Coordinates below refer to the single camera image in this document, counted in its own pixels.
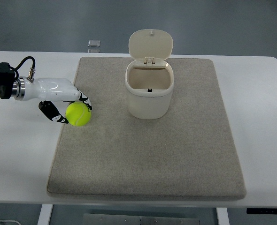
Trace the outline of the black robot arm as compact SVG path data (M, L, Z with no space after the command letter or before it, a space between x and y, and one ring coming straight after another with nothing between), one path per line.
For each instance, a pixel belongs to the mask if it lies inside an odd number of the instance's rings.
M15 82L15 69L7 62L0 62L0 98L9 99Z

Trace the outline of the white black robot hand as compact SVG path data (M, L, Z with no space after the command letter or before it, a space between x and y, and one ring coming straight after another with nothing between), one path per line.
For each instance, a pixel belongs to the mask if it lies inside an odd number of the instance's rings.
M61 115L54 102L82 102L90 112L92 110L89 98L66 78L39 78L30 81L28 77L20 77L13 85L11 96L21 101L39 99L40 111L49 120L64 124L69 124L66 115Z

